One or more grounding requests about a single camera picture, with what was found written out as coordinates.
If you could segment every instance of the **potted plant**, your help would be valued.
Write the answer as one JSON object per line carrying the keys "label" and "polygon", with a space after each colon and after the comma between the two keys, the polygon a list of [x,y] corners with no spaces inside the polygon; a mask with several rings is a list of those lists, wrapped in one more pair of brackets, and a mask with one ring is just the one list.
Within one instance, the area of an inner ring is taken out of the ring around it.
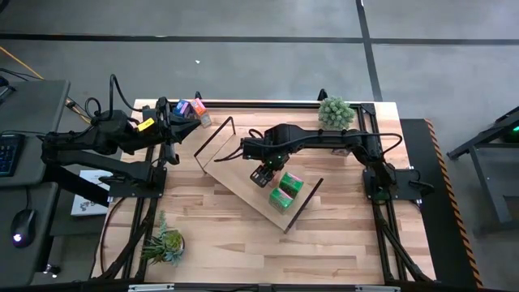
{"label": "potted plant", "polygon": [[[321,127],[325,130],[340,131],[348,129],[354,120],[354,116],[355,111],[341,97],[327,97],[319,107],[319,121]],[[348,156],[349,152],[338,148],[333,149],[332,154]]]}
{"label": "potted plant", "polygon": [[182,259],[182,254],[186,248],[184,237],[178,230],[168,230],[165,222],[165,212],[159,215],[159,234],[148,241],[143,247],[142,257],[146,260],[153,260],[152,264],[160,262],[170,262],[178,265]]}

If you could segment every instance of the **white paper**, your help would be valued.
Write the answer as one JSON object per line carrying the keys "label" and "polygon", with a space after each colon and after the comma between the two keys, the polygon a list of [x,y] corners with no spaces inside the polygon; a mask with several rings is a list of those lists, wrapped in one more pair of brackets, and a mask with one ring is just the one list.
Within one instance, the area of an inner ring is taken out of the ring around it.
{"label": "white paper", "polygon": [[[112,176],[112,173],[104,170],[81,170],[79,176],[88,180],[91,183],[95,183],[99,187],[109,190],[110,186],[99,181],[100,177]],[[86,200],[81,195],[75,195],[74,203],[72,204],[71,215],[72,216],[89,216],[89,215],[101,215],[106,214],[108,211],[107,207],[96,204],[92,201]]]}

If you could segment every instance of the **green box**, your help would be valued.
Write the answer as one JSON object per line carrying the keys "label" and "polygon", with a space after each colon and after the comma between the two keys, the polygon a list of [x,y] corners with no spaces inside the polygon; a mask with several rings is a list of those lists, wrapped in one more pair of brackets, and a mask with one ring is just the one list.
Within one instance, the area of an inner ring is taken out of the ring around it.
{"label": "green box", "polygon": [[303,184],[304,182],[300,178],[286,172],[279,182],[279,188],[293,199],[298,195],[299,191],[301,191]]}
{"label": "green box", "polygon": [[281,214],[285,213],[293,201],[294,199],[292,199],[279,187],[276,187],[272,190],[268,199],[268,202]]}

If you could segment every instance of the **concrete floor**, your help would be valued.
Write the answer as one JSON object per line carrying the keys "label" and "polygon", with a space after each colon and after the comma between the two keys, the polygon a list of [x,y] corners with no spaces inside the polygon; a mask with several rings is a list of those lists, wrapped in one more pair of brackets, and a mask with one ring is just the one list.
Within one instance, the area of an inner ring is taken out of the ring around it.
{"label": "concrete floor", "polygon": [[[519,38],[519,2],[364,0],[371,37]],[[226,37],[361,37],[354,0],[18,0],[0,14],[0,30]],[[121,43],[0,41],[47,79],[69,79],[71,97],[107,97],[115,73],[130,100],[204,98],[314,100],[321,88],[347,101],[373,101],[362,44]],[[517,106],[519,46],[373,45],[384,101],[401,118],[429,118],[444,152]],[[0,54],[0,67],[23,71]],[[117,100],[116,106],[124,109]],[[61,130],[80,130],[66,111]],[[469,157],[448,161],[467,230],[491,220]],[[71,239],[67,254],[92,253],[97,238]],[[486,287],[519,286],[517,236],[472,238]],[[88,276],[91,257],[69,260]]]}

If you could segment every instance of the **orange warning tape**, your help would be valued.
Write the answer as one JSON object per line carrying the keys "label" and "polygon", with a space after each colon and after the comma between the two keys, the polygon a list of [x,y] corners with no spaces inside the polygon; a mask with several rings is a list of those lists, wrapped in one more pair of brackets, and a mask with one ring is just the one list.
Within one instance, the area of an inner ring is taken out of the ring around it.
{"label": "orange warning tape", "polygon": [[444,157],[441,153],[440,146],[438,145],[438,140],[436,139],[434,127],[432,126],[432,122],[430,120],[425,119],[425,122],[427,123],[427,126],[429,127],[429,132],[431,133],[432,144],[434,145],[436,156],[438,157],[438,163],[440,164],[441,172],[444,176],[448,198],[451,200],[454,216],[456,216],[457,225],[460,229],[460,235],[463,241],[463,245],[465,245],[465,251],[467,256],[469,257],[469,263],[472,267],[472,273],[476,281],[476,286],[478,288],[483,288],[483,282],[481,281],[481,277],[479,276],[478,266],[476,265],[476,259],[474,257],[474,253],[472,252],[472,247],[470,246],[469,236],[466,233],[465,226],[463,225],[463,220],[461,219],[460,209],[457,206],[456,197],[454,196],[453,185],[451,184],[447,174],[447,166],[445,165]]}

